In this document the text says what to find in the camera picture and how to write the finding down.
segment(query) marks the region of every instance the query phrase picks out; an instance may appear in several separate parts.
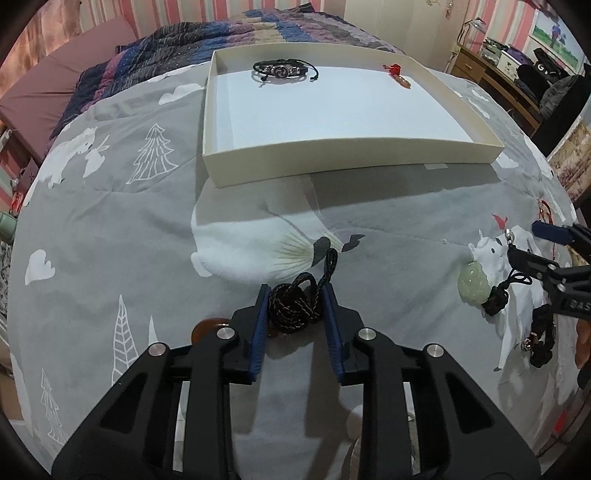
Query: desk drawer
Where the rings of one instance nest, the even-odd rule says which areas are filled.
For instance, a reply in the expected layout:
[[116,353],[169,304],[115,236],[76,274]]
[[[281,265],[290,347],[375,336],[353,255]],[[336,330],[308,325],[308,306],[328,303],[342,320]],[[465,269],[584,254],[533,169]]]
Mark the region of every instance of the desk drawer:
[[484,74],[484,67],[463,53],[457,56],[455,66],[466,72],[476,83],[480,82]]
[[469,73],[464,72],[462,69],[459,69],[458,67],[454,66],[454,68],[452,68],[452,71],[450,72],[454,77],[458,77],[461,79],[466,79],[466,80],[470,80],[471,82],[474,82],[474,79],[472,77],[470,77]]

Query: wooden desk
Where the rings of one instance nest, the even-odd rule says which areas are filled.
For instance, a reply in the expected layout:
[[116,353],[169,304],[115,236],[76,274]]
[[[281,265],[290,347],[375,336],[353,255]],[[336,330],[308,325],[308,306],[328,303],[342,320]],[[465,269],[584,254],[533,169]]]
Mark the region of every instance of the wooden desk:
[[460,47],[452,75],[477,83],[506,111],[512,111],[517,124],[530,137],[540,126],[532,112],[540,113],[538,106],[517,87],[507,75],[480,55]]

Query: white box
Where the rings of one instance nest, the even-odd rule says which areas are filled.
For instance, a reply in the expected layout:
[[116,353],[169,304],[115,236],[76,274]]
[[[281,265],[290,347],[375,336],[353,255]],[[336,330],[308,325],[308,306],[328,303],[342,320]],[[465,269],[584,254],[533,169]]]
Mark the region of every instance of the white box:
[[[276,59],[308,61],[320,76],[262,83],[252,65]],[[410,90],[385,71],[393,63]],[[203,160],[217,187],[346,168],[492,163],[503,149],[469,105],[407,56],[328,43],[213,53]]]
[[496,66],[500,71],[502,71],[505,75],[507,75],[511,80],[515,80],[519,78],[517,75],[517,68],[519,68],[521,64],[515,60],[511,55],[507,52],[501,52],[501,59],[499,60],[499,64]]

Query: gray duvet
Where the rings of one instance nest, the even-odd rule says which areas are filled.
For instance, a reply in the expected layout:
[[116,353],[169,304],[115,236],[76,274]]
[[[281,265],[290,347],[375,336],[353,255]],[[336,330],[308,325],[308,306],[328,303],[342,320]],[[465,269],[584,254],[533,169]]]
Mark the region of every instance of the gray duvet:
[[[473,260],[491,285],[506,277],[505,226],[518,246],[551,256],[529,233],[540,199],[556,224],[575,219],[511,118],[473,83],[439,74],[506,145],[492,165],[333,171],[218,190],[198,154],[207,69],[92,106],[60,134],[27,197],[9,338],[25,422],[48,463],[150,343],[189,343],[200,320],[252,305],[262,282],[307,269],[319,277],[322,238],[340,252],[340,304],[400,345],[443,345],[539,447],[576,388],[575,320],[560,319],[553,360],[534,369],[516,346],[541,287],[516,287],[494,318],[457,290]],[[558,247],[556,260],[570,257]],[[316,325],[269,340],[259,381],[232,387],[243,480],[346,477],[346,420],[362,392],[337,386],[323,336]]]

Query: pillow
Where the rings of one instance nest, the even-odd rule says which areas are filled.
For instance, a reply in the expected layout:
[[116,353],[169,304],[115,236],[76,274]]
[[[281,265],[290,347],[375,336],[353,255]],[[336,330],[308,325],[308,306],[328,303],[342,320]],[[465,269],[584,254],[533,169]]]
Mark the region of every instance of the pillow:
[[0,99],[0,120],[41,164],[48,141],[76,90],[80,74],[115,55],[119,45],[137,40],[123,17],[72,38],[43,58]]

